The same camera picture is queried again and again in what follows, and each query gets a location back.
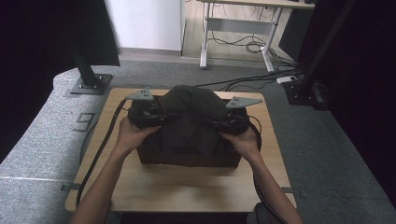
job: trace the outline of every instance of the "pole base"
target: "pole base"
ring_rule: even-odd
[[[323,83],[316,81],[312,85],[309,96],[299,94],[300,88],[301,84],[298,82],[283,83],[283,89],[290,105],[310,105],[316,110],[329,110],[327,107],[328,90]]]
[[[93,86],[85,85],[82,78],[79,78],[73,89],[70,91],[71,94],[89,94],[89,95],[103,95],[106,90],[108,83],[110,83],[110,74],[95,74],[96,83]]]

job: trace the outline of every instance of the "forearm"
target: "forearm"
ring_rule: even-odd
[[[249,160],[265,201],[288,223],[303,223],[297,210],[276,183],[261,156]]]
[[[105,223],[111,197],[120,177],[124,157],[111,153],[105,166],[85,194],[70,223]]]

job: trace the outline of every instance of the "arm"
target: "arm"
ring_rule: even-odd
[[[265,201],[288,223],[303,223],[297,210],[265,165],[262,154],[257,147],[256,134],[249,128],[240,135],[227,133],[221,135],[230,140],[236,151],[250,164]],[[274,217],[270,216],[270,218],[272,223],[277,223]]]
[[[151,133],[160,129],[147,128],[140,130],[124,118],[120,122],[119,136],[102,171],[85,194],[70,223],[105,223],[110,209],[111,196],[120,177],[125,158],[139,147]]]

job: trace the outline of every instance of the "black cable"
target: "black cable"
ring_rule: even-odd
[[[273,17],[271,18],[271,21],[274,20],[274,16],[275,16],[275,8],[274,8],[274,11],[273,11]]]
[[[287,69],[287,70],[280,70],[279,69],[279,67],[289,67],[288,65],[277,65],[276,66],[276,69],[277,69],[277,71],[279,72],[279,73],[282,73],[282,74],[286,74],[286,75],[289,75],[289,73],[288,72],[295,72],[295,71],[299,71],[298,69],[295,69],[295,68],[293,68],[293,69]]]
[[[230,89],[228,89],[228,91],[232,91],[233,89],[236,89],[236,88],[238,88],[238,87],[247,87],[247,88],[251,88],[251,89],[253,89],[253,90],[260,90],[260,89],[262,89],[262,88],[264,88],[265,87],[265,84],[266,84],[266,82],[264,81],[263,83],[262,83],[262,86],[260,86],[260,87],[252,87],[252,86],[249,86],[249,85],[237,85],[237,86],[233,86],[233,87],[231,87]]]
[[[273,74],[271,74],[269,76],[265,76],[265,77],[255,77],[255,78],[246,78],[246,79],[240,78],[240,79],[237,79],[237,80],[232,80],[232,81],[230,81],[230,83],[228,83],[227,85],[225,85],[224,87],[222,87],[218,91],[230,91],[230,90],[236,88],[236,86],[234,86],[234,85],[236,85],[238,83],[241,83],[241,82],[247,82],[247,81],[269,81],[269,82],[266,82],[266,83],[270,83],[270,82],[275,81],[279,77],[284,77],[285,75],[287,75],[287,76],[289,76],[289,75],[298,76],[298,75],[301,74],[298,70],[295,70],[295,71],[298,72],[298,73],[288,74],[288,73],[285,73],[285,72],[281,71],[281,72],[276,72],[276,73],[273,73]]]
[[[257,21],[260,21],[261,19],[262,19],[262,12],[260,13],[260,16],[259,16],[259,13],[257,13]]]
[[[224,15],[225,15],[225,17],[227,17],[227,19],[228,19],[228,15],[227,15],[227,13],[225,12],[225,7],[224,7],[225,5],[223,4],[223,12],[224,12]]]
[[[88,130],[87,134],[85,134],[84,140],[82,141],[81,149],[79,151],[79,164],[82,163],[82,154],[83,154],[84,146],[85,146],[85,143],[87,142],[88,136],[90,135],[90,132],[93,130],[93,127],[95,127],[97,123],[98,123],[98,120],[91,126],[91,128]]]
[[[257,46],[259,49],[253,50],[253,49],[250,48],[250,46]],[[257,41],[250,41],[250,42],[247,43],[245,49],[248,52],[258,53],[258,52],[262,52],[263,51],[263,49],[260,49],[260,47],[264,47],[264,46],[265,46],[265,43],[260,43],[260,42],[257,42]]]
[[[259,39],[261,42],[263,42],[260,38],[258,38],[258,37],[255,36],[255,35],[247,35],[247,36],[245,36],[245,37],[243,37],[243,38],[241,38],[241,39],[239,39],[239,40],[236,40],[236,41],[234,41],[234,42],[228,42],[228,41],[225,41],[225,40],[222,40],[222,39],[215,38],[213,31],[212,31],[212,35],[213,35],[213,38],[208,38],[207,40],[215,40],[215,42],[216,42],[217,44],[227,44],[227,45],[235,45],[235,46],[246,46],[247,44],[236,44],[236,43],[239,43],[239,42],[241,42],[241,41],[243,41],[243,40],[245,40],[245,39],[247,39],[247,38],[257,38],[257,39]]]
[[[235,79],[226,80],[226,81],[199,84],[199,85],[195,85],[194,87],[213,86],[213,85],[228,83],[226,86],[224,86],[223,88],[221,88],[219,90],[219,91],[223,91],[223,90],[230,89],[232,85],[235,85],[235,84],[240,83],[240,82],[255,81],[255,80],[275,80],[278,77],[283,77],[283,76],[284,76],[284,74],[282,74],[281,72],[274,72],[274,73],[271,73],[271,74],[269,74],[267,76],[240,77],[240,78],[235,78]]]
[[[265,199],[262,197],[262,192],[260,191],[259,185],[256,182],[256,179],[254,178],[253,175],[253,183],[254,183],[254,188],[256,189],[257,195],[260,198],[260,201],[265,205],[265,207],[270,211],[270,213],[276,218],[277,221],[279,221],[282,224],[288,224],[288,222],[283,219],[268,203],[265,201]]]
[[[250,115],[247,115],[247,116],[250,117],[250,118],[253,118],[253,119],[255,119],[257,121],[257,123],[259,124],[259,127],[260,127],[259,134],[262,134],[262,124],[260,123],[260,121],[254,116],[250,116]]]
[[[276,51],[273,50],[273,49],[269,49],[269,50],[270,50],[270,53],[272,54],[272,57],[273,57],[274,61],[276,61],[278,63],[285,63],[285,64],[288,64],[288,65],[290,65],[292,67],[296,66],[297,63],[294,60],[287,59],[287,58],[279,56],[276,53]]]
[[[111,133],[113,132],[114,125],[116,124],[116,121],[117,121],[117,117],[119,116],[119,113],[122,110],[122,107],[124,106],[125,102],[126,102],[126,99],[123,99],[120,102],[119,106],[117,107],[116,111],[114,112],[113,119],[110,122],[110,126],[108,127],[106,136],[102,141],[102,145],[99,147],[98,151],[96,152],[96,155],[93,158],[93,161],[91,163],[90,169],[88,170],[87,174],[85,174],[85,177],[82,180],[81,186],[78,189],[78,194],[77,194],[77,198],[76,198],[76,207],[78,207],[78,205],[80,203],[82,191],[84,190],[85,185],[87,184],[88,179],[91,176],[93,168],[95,167],[100,155],[102,154],[103,149],[105,148],[105,146],[107,144],[108,139],[110,138]]]
[[[256,128],[256,126],[254,126],[253,123],[249,122],[249,127],[253,130],[253,132],[256,134],[257,136],[257,146],[259,148],[259,151],[262,150],[262,135],[261,132],[259,132]],[[268,209],[268,211],[274,216],[274,218],[276,218],[277,221],[279,221],[279,223],[282,224],[288,224],[288,222],[283,219],[272,207],[271,205],[268,204],[267,201],[265,201],[264,197],[262,197],[262,192],[260,191],[259,185],[256,182],[256,178],[253,175],[253,183],[254,183],[254,188],[256,190],[257,195],[259,196],[260,201],[262,201],[262,204],[264,204],[264,206]]]
[[[251,16],[256,12],[257,7],[254,7],[253,12],[250,14],[250,16],[247,18],[248,21],[250,21]]]

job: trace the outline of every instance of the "dark green cloth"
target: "dark green cloth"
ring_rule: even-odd
[[[163,153],[221,155],[233,149],[203,119],[226,120],[226,103],[213,91],[189,86],[176,86],[160,98],[165,114],[178,113],[149,136],[143,146],[155,148]]]

